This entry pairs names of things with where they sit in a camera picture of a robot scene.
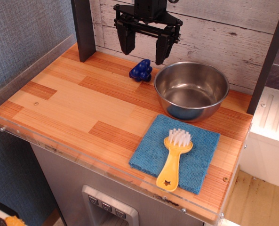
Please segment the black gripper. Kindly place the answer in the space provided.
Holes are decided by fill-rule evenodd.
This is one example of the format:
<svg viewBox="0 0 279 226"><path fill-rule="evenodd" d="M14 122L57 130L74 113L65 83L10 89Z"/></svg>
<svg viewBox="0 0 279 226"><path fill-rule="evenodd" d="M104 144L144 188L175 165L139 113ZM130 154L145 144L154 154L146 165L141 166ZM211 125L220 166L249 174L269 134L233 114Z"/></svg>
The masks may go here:
<svg viewBox="0 0 279 226"><path fill-rule="evenodd" d="M136 32L152 37L156 41L156 65L163 64L169 57L174 43L180 40L183 22L167 12L166 0L135 0L132 5L116 4L114 25L120 47L125 55L135 48Z"/></svg>

